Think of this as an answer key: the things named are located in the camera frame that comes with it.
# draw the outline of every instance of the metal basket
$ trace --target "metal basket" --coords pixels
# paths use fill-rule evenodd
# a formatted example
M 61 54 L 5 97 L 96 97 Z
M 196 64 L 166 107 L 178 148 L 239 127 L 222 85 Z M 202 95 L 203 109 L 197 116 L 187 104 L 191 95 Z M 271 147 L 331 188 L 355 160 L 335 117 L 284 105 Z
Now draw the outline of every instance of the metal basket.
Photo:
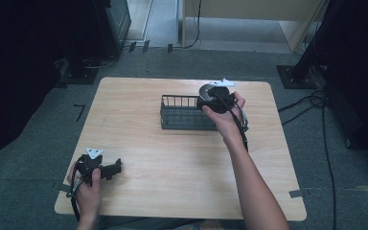
M 160 116 L 163 129 L 217 130 L 214 122 L 196 108 L 198 96 L 163 95 Z

